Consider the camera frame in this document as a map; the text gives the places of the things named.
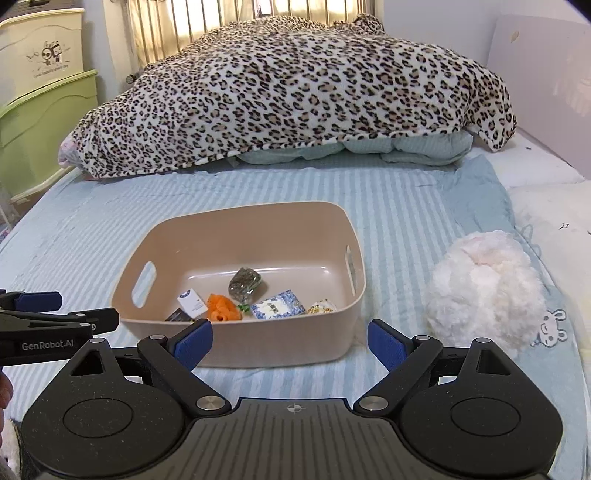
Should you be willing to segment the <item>person's hand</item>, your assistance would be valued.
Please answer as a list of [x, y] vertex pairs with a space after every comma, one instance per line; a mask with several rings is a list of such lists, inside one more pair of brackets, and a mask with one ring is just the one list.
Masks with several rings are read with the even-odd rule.
[[13, 397], [13, 385], [5, 373], [0, 374], [0, 431], [5, 425], [5, 410]]

